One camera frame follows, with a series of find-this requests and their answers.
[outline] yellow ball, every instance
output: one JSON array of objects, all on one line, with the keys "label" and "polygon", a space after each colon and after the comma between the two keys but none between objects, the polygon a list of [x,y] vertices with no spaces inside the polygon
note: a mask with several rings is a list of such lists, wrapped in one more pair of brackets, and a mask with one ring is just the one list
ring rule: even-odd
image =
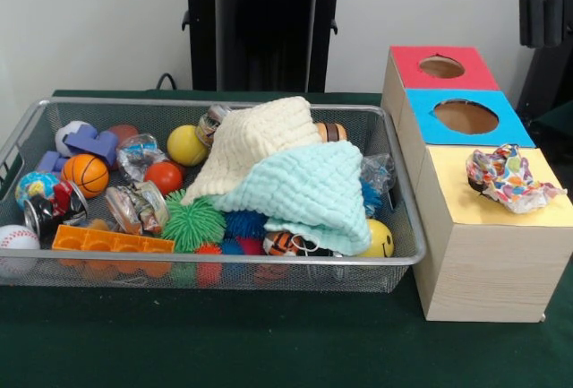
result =
[{"label": "yellow ball", "polygon": [[179,164],[191,167],[203,162],[209,150],[197,138],[193,125],[177,127],[167,139],[167,152],[169,157]]},{"label": "yellow ball", "polygon": [[378,220],[367,220],[372,232],[372,244],[366,252],[358,256],[369,258],[384,258],[394,254],[394,238],[389,228]]}]

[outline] wire mesh basket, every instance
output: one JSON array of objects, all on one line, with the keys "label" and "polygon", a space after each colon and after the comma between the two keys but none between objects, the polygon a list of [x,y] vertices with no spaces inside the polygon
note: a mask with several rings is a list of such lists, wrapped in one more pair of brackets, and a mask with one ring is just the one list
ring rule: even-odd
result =
[{"label": "wire mesh basket", "polygon": [[[153,134],[161,147],[179,125],[197,124],[213,102],[148,99],[46,99],[32,106],[0,152],[0,225],[22,224],[15,184],[54,149],[56,131],[72,120],[105,130],[132,124]],[[248,108],[250,103],[219,103]],[[383,196],[376,218],[392,231],[392,258],[273,257],[253,255],[132,254],[0,248],[0,263],[22,258],[33,264],[17,279],[0,284],[59,287],[139,287],[209,289],[280,289],[391,292],[407,268],[425,254],[425,239],[394,126],[381,108],[321,105],[312,107],[315,122],[342,124],[349,140],[364,155],[391,153],[398,180]],[[200,168],[192,168],[191,183]],[[112,173],[110,185],[120,185]],[[112,220],[103,197],[90,200],[90,217]]]}]

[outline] circular hole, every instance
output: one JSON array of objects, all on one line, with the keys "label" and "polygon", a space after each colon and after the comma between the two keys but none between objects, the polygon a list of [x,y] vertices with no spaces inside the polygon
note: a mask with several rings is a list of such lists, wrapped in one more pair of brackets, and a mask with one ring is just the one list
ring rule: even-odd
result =
[{"label": "circular hole", "polygon": [[74,251],[81,251],[81,240],[75,237],[68,237],[60,240],[58,243],[60,249],[69,249]]},{"label": "circular hole", "polygon": [[90,243],[87,247],[92,252],[111,252],[111,246],[106,242]]},{"label": "circular hole", "polygon": [[424,59],[420,68],[426,74],[440,79],[454,79],[466,72],[464,66],[447,56],[434,55]]},{"label": "circular hole", "polygon": [[447,128],[463,134],[489,133],[500,123],[491,110],[467,99],[449,99],[433,111]]}]

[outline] white cloth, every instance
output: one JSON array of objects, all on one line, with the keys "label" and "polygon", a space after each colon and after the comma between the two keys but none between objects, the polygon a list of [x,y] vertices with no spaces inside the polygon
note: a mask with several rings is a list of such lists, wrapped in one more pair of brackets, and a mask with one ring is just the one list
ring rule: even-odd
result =
[{"label": "white cloth", "polygon": [[181,204],[234,190],[252,166],[278,151],[321,142],[311,105],[302,97],[278,99],[229,113],[215,132],[211,153]]}]

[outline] black cable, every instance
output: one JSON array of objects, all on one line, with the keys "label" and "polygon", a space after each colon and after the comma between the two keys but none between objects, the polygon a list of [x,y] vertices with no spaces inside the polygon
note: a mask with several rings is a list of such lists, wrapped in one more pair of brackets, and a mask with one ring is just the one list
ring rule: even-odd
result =
[{"label": "black cable", "polygon": [[168,79],[171,82],[171,88],[173,89],[173,91],[177,91],[177,85],[175,84],[175,79],[173,78],[173,76],[169,73],[163,73],[161,74],[161,77],[159,78],[159,82],[157,84],[157,86],[155,87],[156,90],[160,90],[161,89],[161,85],[163,84],[163,81],[165,79]]}]

